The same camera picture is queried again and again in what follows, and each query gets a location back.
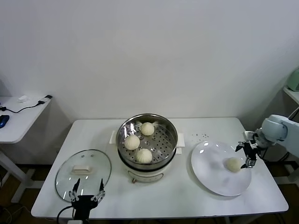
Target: cable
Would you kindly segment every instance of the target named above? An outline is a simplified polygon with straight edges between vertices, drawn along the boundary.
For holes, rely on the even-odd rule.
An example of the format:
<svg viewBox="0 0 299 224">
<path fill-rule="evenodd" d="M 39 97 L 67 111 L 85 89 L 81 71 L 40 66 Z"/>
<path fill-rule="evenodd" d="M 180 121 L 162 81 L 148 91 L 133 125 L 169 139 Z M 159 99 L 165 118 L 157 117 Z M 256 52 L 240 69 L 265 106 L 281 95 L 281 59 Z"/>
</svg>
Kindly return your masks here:
<svg viewBox="0 0 299 224">
<path fill-rule="evenodd" d="M 25 110 L 25 109 L 28 109 L 28 108 L 33 108 L 33 107 L 36 107 L 36 106 L 38 106 L 38 105 L 40 105 L 40 103 L 35 104 L 35 106 L 24 107 L 24 108 L 18 110 L 17 112 L 16 112 L 16 111 L 9 110 L 9 109 L 7 109 L 7 108 L 6 108 L 6 110 L 7 110 L 7 111 L 10 111 L 10 112 L 12 112 L 12 113 L 18 113 L 18 112 L 21 112 L 22 110 Z"/>
<path fill-rule="evenodd" d="M 282 220 L 282 222 L 283 222 L 283 224 L 285 224 L 285 220 L 284 220 L 284 218 L 282 217 L 282 215 L 281 214 L 277 214 L 280 218 L 281 218 L 281 220 Z"/>
<path fill-rule="evenodd" d="M 262 160 L 265 161 L 265 162 L 283 162 L 283 161 L 285 161 L 287 158 L 289 158 L 289 156 L 290 156 L 290 153 L 287 152 L 287 153 L 284 154 L 284 156 L 281 157 L 279 160 L 277 160 L 277 161 L 269 161 L 269 160 L 264 159 L 267 150 L 268 150 L 268 148 L 267 148 L 266 151 L 264 152 L 263 156 L 261 156 L 261 154 L 257 154 L 258 157 L 260 157 L 260 159 L 262 159 Z"/>
<path fill-rule="evenodd" d="M 24 107 L 24 108 L 22 108 L 22 109 L 20 109 L 20 110 L 18 110 L 18 111 L 12 111 L 12 110 L 8 109 L 6 106 L 0 106 L 0 111 L 10 111 L 10 112 L 12 112 L 12 113 L 19 113 L 19 112 L 21 112 L 22 110 L 25 110 L 25 109 L 28 109 L 28 108 L 33 108 L 33 107 L 36 107 L 36 106 L 38 106 L 38 105 L 44 104 L 44 103 L 46 103 L 48 100 L 50 100 L 50 99 L 52 99 L 52 98 L 53 98 L 53 97 L 52 97 L 51 95 L 47 95 L 47 96 L 45 96 L 44 98 L 42 98 L 41 100 L 39 100 L 39 101 L 37 102 L 36 105 L 34 105 L 34 106 L 27 106 L 27 107 Z"/>
<path fill-rule="evenodd" d="M 299 107 L 297 107 L 289 116 L 288 116 L 288 119 L 289 120 L 293 120 L 294 119 L 294 117 L 297 115 L 297 113 L 299 112 Z"/>
<path fill-rule="evenodd" d="M 276 219 L 278 220 L 279 224 L 281 224 L 281 221 L 280 221 L 278 215 L 277 214 L 274 214 L 274 215 L 275 215 Z"/>
<path fill-rule="evenodd" d="M 13 220 L 13 215 L 12 215 L 12 214 L 10 213 L 10 211 L 7 210 L 6 208 L 3 208 L 3 210 L 8 212 L 9 217 L 7 218 L 7 221 L 6 221 L 6 222 L 7 222 L 8 224 L 10 224 L 11 221 Z"/>
<path fill-rule="evenodd" d="M 217 222 L 217 219 L 216 219 L 216 218 L 213 218 L 213 220 L 214 220 L 214 222 L 215 222 L 216 224 L 218 224 L 218 222 Z"/>
<path fill-rule="evenodd" d="M 56 223 L 57 223 L 57 224 L 59 224 L 59 216 L 60 216 L 60 214 L 61 214 L 64 210 L 67 210 L 67 209 L 70 209 L 70 208 L 72 208 L 71 205 L 70 205 L 70 206 L 66 206 L 65 208 L 61 209 L 61 211 L 58 213 L 57 218 L 56 218 Z"/>
<path fill-rule="evenodd" d="M 25 206 L 22 206 L 22 207 L 20 207 L 17 211 L 15 211 L 14 213 L 12 213 L 11 216 L 13 216 L 15 213 L 17 213 L 17 212 L 20 211 L 21 209 L 25 209 L 27 212 L 30 213 L 30 211 L 29 211 Z M 11 217 L 11 221 L 10 221 L 10 222 L 8 222 L 8 219 L 6 220 L 6 222 L 8 222 L 9 224 L 10 224 L 10 223 L 13 223 L 14 221 L 12 221 L 12 217 Z"/>
<path fill-rule="evenodd" d="M 2 188 L 2 183 L 3 183 L 3 178 L 2 178 L 2 176 L 1 176 L 1 174 L 0 174 L 0 189 Z"/>
</svg>

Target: table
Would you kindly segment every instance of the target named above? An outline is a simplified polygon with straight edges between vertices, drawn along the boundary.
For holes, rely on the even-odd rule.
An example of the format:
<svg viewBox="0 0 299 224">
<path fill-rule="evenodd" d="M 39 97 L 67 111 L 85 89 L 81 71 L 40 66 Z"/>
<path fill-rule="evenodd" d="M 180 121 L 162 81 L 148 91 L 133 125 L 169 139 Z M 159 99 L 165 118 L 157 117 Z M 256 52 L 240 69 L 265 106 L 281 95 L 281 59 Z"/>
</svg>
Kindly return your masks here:
<svg viewBox="0 0 299 224">
<path fill-rule="evenodd" d="M 90 219 L 139 219 L 237 216 L 264 214 L 288 210 L 288 204 L 260 159 L 252 169 L 252 181 L 240 196 L 226 197 L 207 190 L 195 177 L 190 167 L 192 149 L 203 140 L 217 140 L 236 146 L 244 140 L 244 128 L 237 118 L 170 119 L 177 131 L 184 133 L 185 148 L 175 155 L 171 171 L 153 183 L 131 183 L 122 168 L 116 145 L 109 144 L 113 130 L 122 119 L 77 120 L 72 125 L 64 144 L 34 203 L 35 217 L 56 218 L 58 212 L 69 206 L 55 191 L 55 176 L 71 155 L 85 149 L 105 152 L 112 163 L 106 196 Z M 72 210 L 60 217 L 71 218 Z"/>
<path fill-rule="evenodd" d="M 297 104 L 299 104 L 299 91 L 294 92 L 290 90 L 288 87 L 284 87 L 284 91 L 288 94 Z"/>
<path fill-rule="evenodd" d="M 289 95 L 297 104 L 299 104 L 299 91 L 292 91 L 287 86 L 284 87 L 284 92 Z M 285 168 L 290 173 L 289 176 L 274 177 L 277 184 L 293 184 L 295 183 L 299 187 L 299 169 L 294 170 L 289 164 L 285 165 Z"/>
<path fill-rule="evenodd" d="M 37 104 L 42 98 L 43 97 L 34 97 L 29 101 L 18 103 L 17 97 L 0 97 L 0 103 L 1 106 L 6 106 L 10 110 L 18 111 L 24 107 Z M 0 115 L 7 114 L 10 116 L 6 125 L 0 129 L 0 144 L 14 144 L 19 142 L 49 102 L 50 100 L 45 104 L 34 108 L 28 108 L 20 113 L 0 111 Z M 7 174 L 3 177 L 3 183 L 7 180 L 10 174 L 21 181 L 19 188 L 11 200 L 13 203 L 19 202 L 26 188 L 41 188 L 43 185 L 42 181 L 33 181 L 31 179 L 31 176 L 35 171 L 34 169 L 30 169 L 27 173 L 24 173 L 2 151 L 0 151 L 0 165 L 7 170 Z"/>
</svg>

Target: glass lid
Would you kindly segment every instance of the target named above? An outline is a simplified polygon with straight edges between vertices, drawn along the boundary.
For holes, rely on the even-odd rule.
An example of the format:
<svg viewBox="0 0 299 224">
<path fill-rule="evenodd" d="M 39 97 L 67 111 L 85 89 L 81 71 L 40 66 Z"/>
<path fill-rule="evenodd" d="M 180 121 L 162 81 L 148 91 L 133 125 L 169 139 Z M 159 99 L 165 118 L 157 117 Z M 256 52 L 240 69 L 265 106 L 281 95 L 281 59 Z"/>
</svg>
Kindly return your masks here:
<svg viewBox="0 0 299 224">
<path fill-rule="evenodd" d="M 96 195 L 103 179 L 106 186 L 111 174 L 111 162 L 100 150 L 90 149 L 72 155 L 59 168 L 55 178 L 58 195 L 71 202 L 69 191 L 80 179 L 77 195 Z"/>
</svg>

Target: plate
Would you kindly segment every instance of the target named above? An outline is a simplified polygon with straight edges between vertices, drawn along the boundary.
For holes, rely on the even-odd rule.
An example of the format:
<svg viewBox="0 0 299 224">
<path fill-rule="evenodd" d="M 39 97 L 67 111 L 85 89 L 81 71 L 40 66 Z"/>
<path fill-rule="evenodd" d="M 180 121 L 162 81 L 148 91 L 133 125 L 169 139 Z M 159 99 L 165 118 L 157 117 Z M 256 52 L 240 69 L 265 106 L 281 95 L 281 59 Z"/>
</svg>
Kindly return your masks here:
<svg viewBox="0 0 299 224">
<path fill-rule="evenodd" d="M 245 155 L 236 153 L 233 147 L 223 142 L 199 143 L 191 155 L 191 165 L 197 179 L 211 191 L 223 196 L 237 196 L 247 190 L 251 182 L 251 170 L 238 173 L 227 170 L 224 162 L 236 157 L 245 163 Z"/>
</svg>

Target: perforated steamer tray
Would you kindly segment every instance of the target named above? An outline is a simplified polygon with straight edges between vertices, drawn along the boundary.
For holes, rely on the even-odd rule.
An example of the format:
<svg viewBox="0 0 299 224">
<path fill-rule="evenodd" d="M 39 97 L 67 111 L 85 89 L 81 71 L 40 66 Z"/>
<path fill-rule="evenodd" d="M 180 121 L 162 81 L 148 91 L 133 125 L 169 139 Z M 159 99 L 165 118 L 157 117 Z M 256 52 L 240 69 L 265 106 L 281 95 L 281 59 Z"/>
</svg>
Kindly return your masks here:
<svg viewBox="0 0 299 224">
<path fill-rule="evenodd" d="M 150 122 L 155 127 L 151 136 L 141 134 L 142 123 Z M 125 138 L 135 134 L 140 139 L 140 145 L 135 150 L 127 150 L 124 145 Z M 138 169 L 153 169 L 168 163 L 173 158 L 178 134 L 174 125 L 164 117 L 155 114 L 141 114 L 127 120 L 119 129 L 116 144 L 121 158 L 129 165 Z M 135 154 L 141 148 L 152 152 L 153 159 L 150 164 L 141 164 L 136 161 Z"/>
</svg>

